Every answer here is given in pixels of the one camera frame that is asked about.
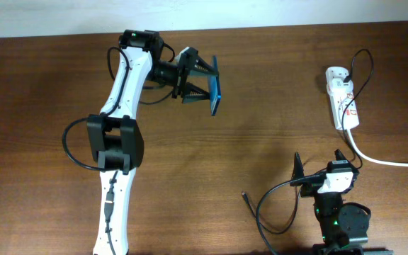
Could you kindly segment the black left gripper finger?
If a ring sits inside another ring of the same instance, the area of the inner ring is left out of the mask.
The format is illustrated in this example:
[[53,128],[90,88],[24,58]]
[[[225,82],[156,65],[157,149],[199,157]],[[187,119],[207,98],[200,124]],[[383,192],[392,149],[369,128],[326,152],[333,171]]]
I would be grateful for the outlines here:
[[210,63],[205,62],[202,58],[198,57],[191,65],[189,75],[192,77],[217,77],[219,70],[214,59],[211,59]]
[[186,82],[185,88],[181,94],[182,103],[195,103],[210,99],[210,93],[195,86],[190,82]]

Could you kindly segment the blue Galaxy smartphone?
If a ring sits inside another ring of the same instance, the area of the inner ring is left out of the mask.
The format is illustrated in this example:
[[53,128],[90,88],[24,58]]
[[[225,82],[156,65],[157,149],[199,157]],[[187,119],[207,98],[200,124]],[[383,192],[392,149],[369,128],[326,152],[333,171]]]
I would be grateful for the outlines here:
[[219,74],[208,78],[208,88],[210,94],[210,113],[211,116],[215,116],[222,98]]

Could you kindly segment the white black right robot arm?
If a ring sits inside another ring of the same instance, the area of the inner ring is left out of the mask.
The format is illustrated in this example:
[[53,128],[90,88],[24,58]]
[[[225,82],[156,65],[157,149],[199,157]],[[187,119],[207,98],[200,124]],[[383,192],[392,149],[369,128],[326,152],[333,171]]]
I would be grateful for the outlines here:
[[371,211],[359,203],[345,203],[343,195],[353,187],[359,170],[340,150],[322,171],[306,176],[300,155],[294,155],[292,186],[300,188],[302,198],[314,198],[314,215],[323,242],[312,247],[313,254],[362,254],[368,242]]

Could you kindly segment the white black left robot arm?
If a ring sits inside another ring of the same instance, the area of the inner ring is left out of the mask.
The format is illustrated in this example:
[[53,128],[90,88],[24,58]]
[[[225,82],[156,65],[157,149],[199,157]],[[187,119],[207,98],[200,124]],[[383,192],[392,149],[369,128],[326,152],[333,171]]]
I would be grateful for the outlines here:
[[101,210],[93,253],[128,254],[130,190],[145,144],[136,121],[143,85],[153,81],[172,87],[183,103],[210,102],[215,115],[221,100],[217,58],[206,63],[197,49],[186,47],[173,62],[161,59],[165,47],[156,31],[126,30],[120,37],[118,72],[98,115],[90,115],[87,132],[101,179]]

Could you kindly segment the white USB charger adapter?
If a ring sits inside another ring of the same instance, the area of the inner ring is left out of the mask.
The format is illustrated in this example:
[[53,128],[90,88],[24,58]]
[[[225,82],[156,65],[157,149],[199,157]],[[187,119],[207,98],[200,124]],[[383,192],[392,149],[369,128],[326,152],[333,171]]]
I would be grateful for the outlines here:
[[353,82],[344,82],[343,79],[334,78],[327,82],[327,92],[330,96],[347,94],[353,91]]

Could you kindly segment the white power strip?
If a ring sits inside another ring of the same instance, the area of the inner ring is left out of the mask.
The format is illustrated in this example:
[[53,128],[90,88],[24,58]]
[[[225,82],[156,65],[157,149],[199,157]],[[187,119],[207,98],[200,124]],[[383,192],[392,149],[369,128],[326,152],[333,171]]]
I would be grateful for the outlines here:
[[[343,67],[329,67],[325,72],[327,82],[334,78],[345,79],[349,71]],[[353,91],[346,94],[330,96],[330,106],[337,130],[347,130],[359,125],[358,111],[356,109]]]

